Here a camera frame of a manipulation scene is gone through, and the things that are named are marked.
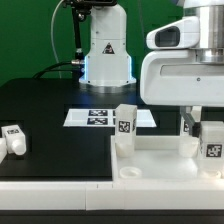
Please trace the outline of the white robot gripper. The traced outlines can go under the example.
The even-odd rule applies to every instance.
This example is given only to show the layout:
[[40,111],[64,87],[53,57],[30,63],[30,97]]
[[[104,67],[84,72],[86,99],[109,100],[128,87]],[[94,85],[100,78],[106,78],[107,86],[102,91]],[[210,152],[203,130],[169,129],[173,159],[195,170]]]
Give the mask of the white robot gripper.
[[224,65],[198,63],[194,50],[161,50],[143,60],[140,96],[148,105],[181,106],[192,137],[199,137],[202,107],[224,107]]

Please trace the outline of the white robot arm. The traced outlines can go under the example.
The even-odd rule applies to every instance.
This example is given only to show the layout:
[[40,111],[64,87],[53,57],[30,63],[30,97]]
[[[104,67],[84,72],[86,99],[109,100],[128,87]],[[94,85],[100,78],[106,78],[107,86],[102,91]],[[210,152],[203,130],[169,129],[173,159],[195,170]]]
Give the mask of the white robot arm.
[[137,80],[126,52],[126,13],[120,5],[91,10],[91,48],[83,87],[99,92],[140,84],[148,105],[224,107],[224,0],[175,0],[183,17],[149,32],[151,50]]

